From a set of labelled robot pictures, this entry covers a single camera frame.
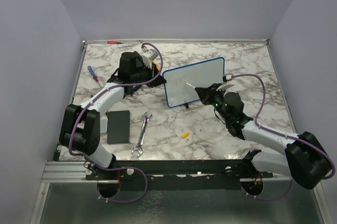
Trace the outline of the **blue framed whiteboard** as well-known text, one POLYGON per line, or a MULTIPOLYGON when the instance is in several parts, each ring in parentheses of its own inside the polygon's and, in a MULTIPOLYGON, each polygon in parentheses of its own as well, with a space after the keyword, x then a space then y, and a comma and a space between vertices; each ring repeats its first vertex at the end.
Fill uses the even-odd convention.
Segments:
POLYGON ((164 90, 167 106, 174 108, 199 100, 198 94, 186 85, 186 82, 195 87, 209 87, 214 83, 222 83, 224 73, 225 59, 223 57, 164 71, 162 76, 166 80, 164 90))

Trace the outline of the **yellow marker cap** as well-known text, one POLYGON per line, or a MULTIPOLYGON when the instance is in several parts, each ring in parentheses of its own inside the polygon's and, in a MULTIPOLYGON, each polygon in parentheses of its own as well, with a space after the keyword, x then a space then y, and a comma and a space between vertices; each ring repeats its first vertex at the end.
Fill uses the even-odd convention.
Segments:
POLYGON ((183 134, 183 135, 181 136, 181 138, 182 138, 182 139, 186 139, 189 135, 190 135, 190 133, 187 132, 187 133, 183 134))

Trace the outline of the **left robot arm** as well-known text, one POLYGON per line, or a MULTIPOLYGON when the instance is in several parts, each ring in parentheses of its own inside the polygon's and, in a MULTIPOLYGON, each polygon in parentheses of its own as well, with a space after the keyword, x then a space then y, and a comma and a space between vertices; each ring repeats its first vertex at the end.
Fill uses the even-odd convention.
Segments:
POLYGON ((157 57, 161 58, 161 53, 149 49, 147 45, 140 53, 122 53, 117 72, 98 93, 80 105, 69 104, 65 109, 59 144, 66 147, 71 155, 82 155, 95 163, 98 173, 105 179, 115 176, 116 157, 100 143, 101 118, 113 105, 141 86, 165 84, 161 69, 154 63, 157 57))

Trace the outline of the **yellow black utility knife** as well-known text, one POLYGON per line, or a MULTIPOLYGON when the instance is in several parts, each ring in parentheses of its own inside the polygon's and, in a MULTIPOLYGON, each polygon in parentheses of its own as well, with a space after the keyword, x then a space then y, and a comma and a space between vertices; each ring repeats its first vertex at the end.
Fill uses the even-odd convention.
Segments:
POLYGON ((161 67, 157 65, 155 62, 152 62, 152 68, 155 74, 161 71, 161 67))

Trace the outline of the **silver open-end wrench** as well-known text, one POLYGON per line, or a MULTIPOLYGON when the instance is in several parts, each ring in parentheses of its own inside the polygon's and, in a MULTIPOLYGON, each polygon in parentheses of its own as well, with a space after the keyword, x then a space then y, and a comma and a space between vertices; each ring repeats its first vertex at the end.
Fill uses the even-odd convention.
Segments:
POLYGON ((140 136, 138 138, 138 142, 137 142, 136 146, 132 150, 132 154, 136 153, 138 158, 143 154, 143 142, 144 142, 144 137, 145 137, 145 131, 146 131, 146 127, 147 127, 151 118, 152 118, 151 113, 145 112, 143 114, 143 125, 142 125, 142 128, 141 128, 140 136))

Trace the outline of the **blue red screwdriver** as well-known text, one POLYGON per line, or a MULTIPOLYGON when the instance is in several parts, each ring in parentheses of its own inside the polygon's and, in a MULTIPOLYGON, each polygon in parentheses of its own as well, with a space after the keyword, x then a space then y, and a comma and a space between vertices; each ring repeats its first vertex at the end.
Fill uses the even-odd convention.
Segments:
POLYGON ((95 72, 94 72, 94 70, 92 69, 92 67, 89 65, 89 66, 87 67, 87 69, 88 69, 90 75, 92 76, 93 80, 98 84, 99 87, 102 87, 101 84, 100 84, 100 82, 99 82, 99 80, 98 80, 98 77, 97 77, 97 75, 95 74, 95 72))

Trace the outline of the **black rectangular box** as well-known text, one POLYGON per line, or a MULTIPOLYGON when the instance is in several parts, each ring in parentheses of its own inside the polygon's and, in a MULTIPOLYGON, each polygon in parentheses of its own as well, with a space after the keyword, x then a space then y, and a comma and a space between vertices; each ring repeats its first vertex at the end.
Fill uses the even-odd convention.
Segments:
POLYGON ((107 144, 130 142, 130 111, 110 111, 107 124, 107 144))

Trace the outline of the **small white container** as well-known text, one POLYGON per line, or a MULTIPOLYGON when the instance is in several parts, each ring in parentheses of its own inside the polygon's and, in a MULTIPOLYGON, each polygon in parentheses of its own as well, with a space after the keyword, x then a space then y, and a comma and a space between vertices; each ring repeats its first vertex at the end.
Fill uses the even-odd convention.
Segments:
POLYGON ((102 118, 100 120, 100 132, 101 133, 107 132, 107 126, 108 126, 108 118, 102 118))

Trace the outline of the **red marker on rail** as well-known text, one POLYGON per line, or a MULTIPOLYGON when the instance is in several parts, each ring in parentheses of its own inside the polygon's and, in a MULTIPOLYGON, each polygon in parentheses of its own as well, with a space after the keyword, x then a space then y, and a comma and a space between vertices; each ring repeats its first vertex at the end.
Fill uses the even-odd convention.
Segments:
POLYGON ((107 41, 107 44, 123 44, 123 43, 118 41, 107 41))

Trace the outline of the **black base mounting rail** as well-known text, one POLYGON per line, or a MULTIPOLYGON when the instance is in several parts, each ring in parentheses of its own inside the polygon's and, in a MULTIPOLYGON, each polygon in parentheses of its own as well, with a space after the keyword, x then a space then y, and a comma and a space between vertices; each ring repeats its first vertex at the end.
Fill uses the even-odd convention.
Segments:
POLYGON ((182 161, 115 161, 114 171, 85 164, 86 180, 104 189, 147 190, 239 190, 242 181, 270 178, 259 172, 250 158, 182 161))

